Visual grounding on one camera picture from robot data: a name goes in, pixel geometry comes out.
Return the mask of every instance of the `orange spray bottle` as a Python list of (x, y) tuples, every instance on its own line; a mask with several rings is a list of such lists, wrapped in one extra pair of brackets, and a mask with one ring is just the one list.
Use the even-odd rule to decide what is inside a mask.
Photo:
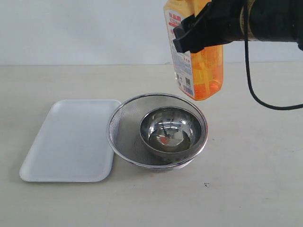
[(206, 47), (198, 53), (178, 53), (173, 29), (191, 15), (197, 15), (209, 0), (168, 0), (164, 6), (170, 50), (179, 88), (194, 100), (205, 100), (223, 84), (223, 46)]

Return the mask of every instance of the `stainless steel bowl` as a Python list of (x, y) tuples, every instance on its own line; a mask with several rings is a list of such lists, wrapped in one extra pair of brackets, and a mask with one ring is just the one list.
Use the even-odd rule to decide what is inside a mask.
[[(186, 143), (184, 142), (183, 145), (179, 146), (179, 149), (182, 150), (180, 152), (182, 154), (181, 158), (164, 160), (147, 149), (143, 138), (140, 136), (140, 125), (144, 121), (142, 121), (143, 118), (149, 119), (147, 117), (148, 113), (151, 116), (153, 111), (159, 108), (163, 110), (167, 107), (173, 107), (174, 110), (177, 108), (178, 116), (187, 121), (181, 128), (189, 137), (190, 148), (185, 149), (183, 146)], [(190, 126), (188, 124), (190, 120), (196, 123)], [(123, 102), (113, 112), (107, 125), (107, 139), (117, 155), (135, 166), (156, 170), (157, 172), (180, 169), (188, 165), (203, 150), (207, 136), (207, 123), (202, 112), (186, 99), (164, 93), (144, 94)]]
[(202, 123), (191, 112), (164, 106), (146, 114), (140, 123), (140, 137), (146, 149), (165, 161), (187, 158), (202, 136)]

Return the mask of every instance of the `white tray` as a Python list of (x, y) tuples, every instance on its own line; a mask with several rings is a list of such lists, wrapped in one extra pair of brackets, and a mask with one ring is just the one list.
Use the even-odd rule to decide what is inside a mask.
[(112, 168), (106, 127), (117, 100), (62, 100), (48, 113), (20, 177), (27, 182), (98, 182)]

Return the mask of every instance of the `mesh strainer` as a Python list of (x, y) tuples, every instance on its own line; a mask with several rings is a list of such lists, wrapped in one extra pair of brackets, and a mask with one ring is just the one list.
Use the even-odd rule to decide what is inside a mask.
[[(162, 160), (150, 153), (140, 137), (140, 123), (152, 110), (177, 106), (191, 112), (201, 123), (202, 133), (196, 148), (186, 158)], [(204, 148), (208, 128), (202, 112), (189, 101), (170, 94), (151, 93), (136, 96), (122, 103), (112, 114), (107, 126), (107, 139), (116, 154), (124, 160), (148, 169), (179, 169), (187, 165)]]

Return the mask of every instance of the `table surface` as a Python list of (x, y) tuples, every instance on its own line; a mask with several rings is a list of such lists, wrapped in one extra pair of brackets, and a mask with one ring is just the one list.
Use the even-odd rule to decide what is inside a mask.
[[(301, 62), (251, 66), (258, 96), (303, 103)], [(0, 67), (0, 226), (302, 226), (303, 110), (251, 97), (244, 63), (226, 64), (222, 90), (195, 102), (209, 141), (185, 168), (155, 174), (117, 155), (99, 183), (25, 183), (19, 169), (50, 107), (62, 99), (149, 92), (186, 97), (171, 65)]]

